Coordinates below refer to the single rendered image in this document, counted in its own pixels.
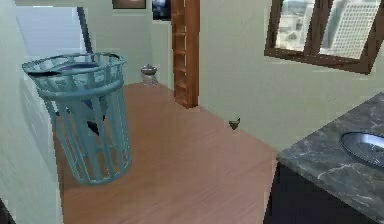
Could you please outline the black slanted pole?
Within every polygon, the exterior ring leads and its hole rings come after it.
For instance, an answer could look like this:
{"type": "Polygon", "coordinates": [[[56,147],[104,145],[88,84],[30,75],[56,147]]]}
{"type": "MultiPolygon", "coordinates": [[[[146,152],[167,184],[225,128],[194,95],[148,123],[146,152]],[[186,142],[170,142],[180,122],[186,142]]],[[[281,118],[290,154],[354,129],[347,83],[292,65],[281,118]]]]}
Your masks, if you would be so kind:
{"type": "Polygon", "coordinates": [[[88,26],[83,7],[77,7],[77,14],[80,22],[81,32],[84,39],[84,45],[87,53],[93,53],[92,44],[89,36],[88,26]]]}

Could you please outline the brown framed wall picture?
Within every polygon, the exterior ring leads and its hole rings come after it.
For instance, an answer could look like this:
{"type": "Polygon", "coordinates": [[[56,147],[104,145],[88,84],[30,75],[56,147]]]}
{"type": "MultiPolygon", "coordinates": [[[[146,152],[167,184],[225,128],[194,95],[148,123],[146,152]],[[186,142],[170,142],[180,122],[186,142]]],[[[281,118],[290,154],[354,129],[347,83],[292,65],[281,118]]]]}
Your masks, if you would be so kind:
{"type": "Polygon", "coordinates": [[[114,9],[145,9],[146,0],[112,0],[114,9]]]}

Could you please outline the grey marble vanity cabinet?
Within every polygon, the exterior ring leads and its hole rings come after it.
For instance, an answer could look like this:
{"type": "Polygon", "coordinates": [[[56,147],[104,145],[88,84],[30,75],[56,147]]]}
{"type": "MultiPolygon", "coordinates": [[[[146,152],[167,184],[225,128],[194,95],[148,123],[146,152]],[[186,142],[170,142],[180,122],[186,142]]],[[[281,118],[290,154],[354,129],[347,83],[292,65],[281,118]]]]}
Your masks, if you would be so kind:
{"type": "Polygon", "coordinates": [[[384,92],[277,154],[262,224],[384,224],[384,168],[347,152],[347,132],[384,136],[384,92]]]}

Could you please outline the brown wooden ladder shelf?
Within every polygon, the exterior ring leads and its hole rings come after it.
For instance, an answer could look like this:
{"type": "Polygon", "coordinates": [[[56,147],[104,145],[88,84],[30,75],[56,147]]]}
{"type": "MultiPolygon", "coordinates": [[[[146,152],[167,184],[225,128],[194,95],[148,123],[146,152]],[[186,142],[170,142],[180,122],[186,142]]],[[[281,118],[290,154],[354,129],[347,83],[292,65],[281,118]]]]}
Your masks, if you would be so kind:
{"type": "Polygon", "coordinates": [[[171,0],[175,101],[185,108],[198,105],[200,0],[171,0]]]}

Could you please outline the small silver lidded bin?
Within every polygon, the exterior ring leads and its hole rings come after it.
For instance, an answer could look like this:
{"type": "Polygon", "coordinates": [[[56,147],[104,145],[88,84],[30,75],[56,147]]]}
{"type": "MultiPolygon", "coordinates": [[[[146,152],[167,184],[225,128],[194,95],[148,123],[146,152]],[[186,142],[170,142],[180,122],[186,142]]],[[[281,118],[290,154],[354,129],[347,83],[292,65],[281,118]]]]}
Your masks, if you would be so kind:
{"type": "Polygon", "coordinates": [[[157,68],[151,64],[147,64],[141,68],[143,84],[145,86],[158,84],[158,81],[156,78],[156,72],[157,72],[157,68]]]}

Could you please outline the blue garbage can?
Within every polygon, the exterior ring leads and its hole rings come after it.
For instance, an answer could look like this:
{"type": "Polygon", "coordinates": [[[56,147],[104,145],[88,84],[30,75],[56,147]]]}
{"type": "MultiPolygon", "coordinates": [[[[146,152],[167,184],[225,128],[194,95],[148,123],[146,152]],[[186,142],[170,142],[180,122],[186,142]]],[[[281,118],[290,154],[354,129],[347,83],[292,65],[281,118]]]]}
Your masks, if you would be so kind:
{"type": "Polygon", "coordinates": [[[49,84],[52,81],[58,88],[58,92],[70,91],[67,87],[68,78],[73,78],[74,86],[77,88],[75,93],[79,95],[104,85],[105,71],[95,62],[84,63],[64,63],[51,69],[40,71],[27,71],[27,75],[32,79],[49,84]]]}

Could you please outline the silver oval sink basin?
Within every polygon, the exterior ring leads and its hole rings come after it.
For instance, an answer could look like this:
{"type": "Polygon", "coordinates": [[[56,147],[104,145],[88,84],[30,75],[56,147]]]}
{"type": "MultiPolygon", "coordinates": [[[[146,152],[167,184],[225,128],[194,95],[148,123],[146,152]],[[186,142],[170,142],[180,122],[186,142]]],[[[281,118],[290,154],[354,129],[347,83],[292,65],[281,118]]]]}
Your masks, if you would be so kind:
{"type": "Polygon", "coordinates": [[[340,143],[355,158],[384,168],[384,136],[364,132],[347,132],[341,135],[340,143]]]}

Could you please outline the brown framed window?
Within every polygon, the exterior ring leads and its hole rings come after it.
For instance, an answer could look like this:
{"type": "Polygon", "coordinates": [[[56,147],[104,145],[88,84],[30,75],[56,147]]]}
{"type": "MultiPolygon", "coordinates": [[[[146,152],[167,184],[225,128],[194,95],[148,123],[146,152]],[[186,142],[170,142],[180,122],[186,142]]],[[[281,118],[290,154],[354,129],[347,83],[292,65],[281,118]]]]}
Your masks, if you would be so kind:
{"type": "Polygon", "coordinates": [[[264,54],[368,75],[384,42],[384,0],[272,0],[264,54]]]}

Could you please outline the dark framed wall picture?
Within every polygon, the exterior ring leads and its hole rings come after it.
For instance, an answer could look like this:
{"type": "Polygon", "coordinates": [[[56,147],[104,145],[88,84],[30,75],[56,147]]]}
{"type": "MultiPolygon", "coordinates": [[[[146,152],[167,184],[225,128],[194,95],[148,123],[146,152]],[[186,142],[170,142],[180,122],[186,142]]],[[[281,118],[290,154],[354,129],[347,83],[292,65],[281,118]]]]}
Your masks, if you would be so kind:
{"type": "Polygon", "coordinates": [[[154,20],[170,20],[171,0],[152,0],[152,13],[154,20]]]}

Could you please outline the green slatted garbage container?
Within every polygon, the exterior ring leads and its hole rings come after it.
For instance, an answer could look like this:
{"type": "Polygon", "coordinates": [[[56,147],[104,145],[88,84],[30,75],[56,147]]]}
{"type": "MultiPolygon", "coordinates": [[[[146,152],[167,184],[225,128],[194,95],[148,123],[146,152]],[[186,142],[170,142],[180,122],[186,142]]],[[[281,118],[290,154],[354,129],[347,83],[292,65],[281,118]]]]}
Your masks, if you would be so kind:
{"type": "Polygon", "coordinates": [[[111,182],[132,157],[123,97],[122,56],[73,53],[22,64],[50,115],[75,179],[84,185],[111,182]]]}

